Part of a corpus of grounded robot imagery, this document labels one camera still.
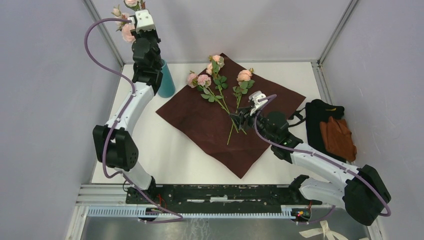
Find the red paper bouquet wrapper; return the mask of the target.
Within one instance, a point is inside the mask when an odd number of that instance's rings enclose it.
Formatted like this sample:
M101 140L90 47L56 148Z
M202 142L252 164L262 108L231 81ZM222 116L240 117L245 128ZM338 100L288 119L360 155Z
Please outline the red paper bouquet wrapper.
M229 110L234 113L237 104L232 88L238 85L236 80L238 73L245 68L224 53L220 55L224 58L224 67L219 71L219 74L227 78L225 83L228 85L228 88L222 90L222 93ZM265 115L274 111L282 112L287 119L306 99L300 93L255 73L252 79L255 83L249 89L248 94L262 91L266 96L277 95L264 108L262 113ZM245 130L246 134L243 132L236 133L233 129L229 145L227 145L232 125L228 113L222 109L219 103L209 102L201 96L200 91L190 86L183 87L156 113L185 134L207 155L225 165L240 179L270 146L257 136L252 128Z

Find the single peach rose stem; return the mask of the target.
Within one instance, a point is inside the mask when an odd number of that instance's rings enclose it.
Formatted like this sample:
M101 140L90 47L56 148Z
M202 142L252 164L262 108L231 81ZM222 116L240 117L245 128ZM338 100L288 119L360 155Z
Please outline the single peach rose stem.
M233 95L236 98L236 109L239 108L242 96L246 95L255 83L255 81L252 80L254 71L254 68L244 69L237 75L236 81L238 86L233 87Z

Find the black ribbon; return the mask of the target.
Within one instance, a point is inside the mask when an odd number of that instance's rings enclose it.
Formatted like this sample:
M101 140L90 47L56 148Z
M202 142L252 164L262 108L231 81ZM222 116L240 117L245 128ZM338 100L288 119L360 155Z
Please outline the black ribbon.
M293 120L295 117L296 118L298 118L299 119L299 121L298 122L296 122L296 123L293 123L293 124L289 124L289 128L292 128L292 127L296 127L296 126L298 126L298 125L300 125L300 124L302 124L302 123L304 123L305 121L306 121L306 117L305 116L303 116L302 114L301 114L301 112L303 111L303 110L305 110L306 108L305 107L303 107L303 108L301 108L301 109L299 109L299 110L296 110L289 118L288 118L288 120Z

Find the pink double rose stem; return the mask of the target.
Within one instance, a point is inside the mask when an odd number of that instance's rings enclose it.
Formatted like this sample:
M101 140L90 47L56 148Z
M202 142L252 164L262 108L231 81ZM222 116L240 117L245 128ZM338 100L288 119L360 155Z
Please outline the pink double rose stem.
M218 103L227 114L230 114L230 110L225 102L225 97L222 93L222 85L216 85L219 93L215 94L211 89L212 82L213 79L211 76L207 74L198 75L193 71L189 72L186 80L186 84L190 88L196 89L198 92L200 92L200 95L203 99L207 100L210 103Z

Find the pale pink rose stem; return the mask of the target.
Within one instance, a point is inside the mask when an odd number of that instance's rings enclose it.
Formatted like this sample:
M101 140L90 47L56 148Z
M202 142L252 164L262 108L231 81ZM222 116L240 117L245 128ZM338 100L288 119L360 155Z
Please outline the pale pink rose stem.
M220 70L225 65L224 57L221 55L210 55L208 59L209 64L206 68L206 73L212 77L212 80L215 83L215 88L219 91L221 100L223 102L223 108L227 113L230 113L222 92L223 90L228 88L228 85L226 83L227 78L225 76L220 75Z

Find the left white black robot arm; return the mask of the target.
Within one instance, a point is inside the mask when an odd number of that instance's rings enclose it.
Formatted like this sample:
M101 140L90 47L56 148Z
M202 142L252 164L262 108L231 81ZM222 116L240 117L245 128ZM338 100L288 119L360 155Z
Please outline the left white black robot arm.
M130 91L117 112L105 125L96 125L93 140L97 159L105 168L115 169L134 187L145 204L153 203L157 190L154 178L138 163L140 156L132 134L147 104L158 92L163 78L160 38L156 30L131 32L135 36L133 77Z

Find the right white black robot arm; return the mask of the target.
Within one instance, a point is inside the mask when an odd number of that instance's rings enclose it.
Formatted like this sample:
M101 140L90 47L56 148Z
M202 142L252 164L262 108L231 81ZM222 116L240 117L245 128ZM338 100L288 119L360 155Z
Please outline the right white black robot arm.
M231 113L238 129L251 128L280 160L314 172L324 181L307 175L298 176L289 189L295 204L317 200L344 209L358 223L370 226L377 217L389 217L392 197L378 171L370 166L358 167L326 155L289 131L283 113L273 111L263 116L259 109L243 107Z

